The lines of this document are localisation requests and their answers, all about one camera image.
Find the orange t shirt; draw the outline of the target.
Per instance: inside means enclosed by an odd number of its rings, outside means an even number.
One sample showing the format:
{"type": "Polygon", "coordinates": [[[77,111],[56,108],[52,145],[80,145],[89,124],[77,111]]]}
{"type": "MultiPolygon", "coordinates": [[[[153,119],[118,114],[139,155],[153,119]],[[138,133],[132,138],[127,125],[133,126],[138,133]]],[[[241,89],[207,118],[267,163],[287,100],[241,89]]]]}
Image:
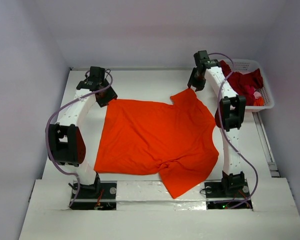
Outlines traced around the orange t shirt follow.
{"type": "Polygon", "coordinates": [[[172,198],[205,181],[219,152],[215,120],[192,89],[170,97],[171,104],[112,100],[94,169],[98,173],[158,174],[172,198]]]}

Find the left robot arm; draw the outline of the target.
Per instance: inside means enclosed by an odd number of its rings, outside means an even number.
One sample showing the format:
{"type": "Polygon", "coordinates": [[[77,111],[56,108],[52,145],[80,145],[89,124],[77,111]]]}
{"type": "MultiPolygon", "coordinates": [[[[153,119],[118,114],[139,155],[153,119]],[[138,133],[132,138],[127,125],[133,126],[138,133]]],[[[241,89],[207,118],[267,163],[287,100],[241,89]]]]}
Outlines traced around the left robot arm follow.
{"type": "Polygon", "coordinates": [[[45,128],[48,158],[60,173],[76,178],[73,190],[83,189],[91,198],[100,194],[101,185],[98,173],[86,160],[87,148],[81,127],[94,104],[103,108],[118,97],[112,83],[110,69],[90,67],[84,80],[76,86],[73,100],[53,113],[45,128]],[[63,114],[52,123],[59,112],[63,114]]]}

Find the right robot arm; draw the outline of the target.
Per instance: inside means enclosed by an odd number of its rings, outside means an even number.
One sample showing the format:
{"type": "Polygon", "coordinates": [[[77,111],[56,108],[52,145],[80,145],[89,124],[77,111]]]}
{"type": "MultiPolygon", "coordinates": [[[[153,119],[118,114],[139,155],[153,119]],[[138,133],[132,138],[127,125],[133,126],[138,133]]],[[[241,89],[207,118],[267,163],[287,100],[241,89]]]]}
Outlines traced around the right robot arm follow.
{"type": "Polygon", "coordinates": [[[223,143],[223,169],[220,181],[204,183],[204,194],[208,198],[234,198],[245,186],[245,174],[239,155],[240,128],[244,121],[246,98],[233,90],[228,78],[232,71],[224,75],[221,63],[209,58],[206,50],[194,55],[195,67],[192,69],[187,86],[202,91],[206,82],[217,95],[215,124],[220,130],[223,143]]]}

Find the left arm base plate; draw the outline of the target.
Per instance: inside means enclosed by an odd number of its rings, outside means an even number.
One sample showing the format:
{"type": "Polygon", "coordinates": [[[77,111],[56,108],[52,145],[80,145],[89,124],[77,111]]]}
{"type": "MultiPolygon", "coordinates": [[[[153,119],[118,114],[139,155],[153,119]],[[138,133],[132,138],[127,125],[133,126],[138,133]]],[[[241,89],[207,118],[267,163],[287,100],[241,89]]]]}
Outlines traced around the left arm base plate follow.
{"type": "Polygon", "coordinates": [[[116,181],[102,181],[97,191],[81,187],[70,209],[114,211],[117,209],[116,193],[116,181]]]}

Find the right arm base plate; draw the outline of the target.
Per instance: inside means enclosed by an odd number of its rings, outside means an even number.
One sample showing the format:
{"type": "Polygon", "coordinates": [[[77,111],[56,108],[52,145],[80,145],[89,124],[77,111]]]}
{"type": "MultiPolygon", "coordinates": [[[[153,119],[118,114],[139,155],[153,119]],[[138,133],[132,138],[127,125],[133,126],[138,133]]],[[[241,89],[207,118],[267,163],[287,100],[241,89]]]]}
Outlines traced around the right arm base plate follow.
{"type": "Polygon", "coordinates": [[[200,194],[205,196],[206,207],[208,210],[227,210],[236,204],[234,209],[253,209],[252,201],[248,200],[242,203],[250,195],[248,182],[245,180],[244,185],[226,192],[226,188],[219,181],[205,181],[200,194]]]}

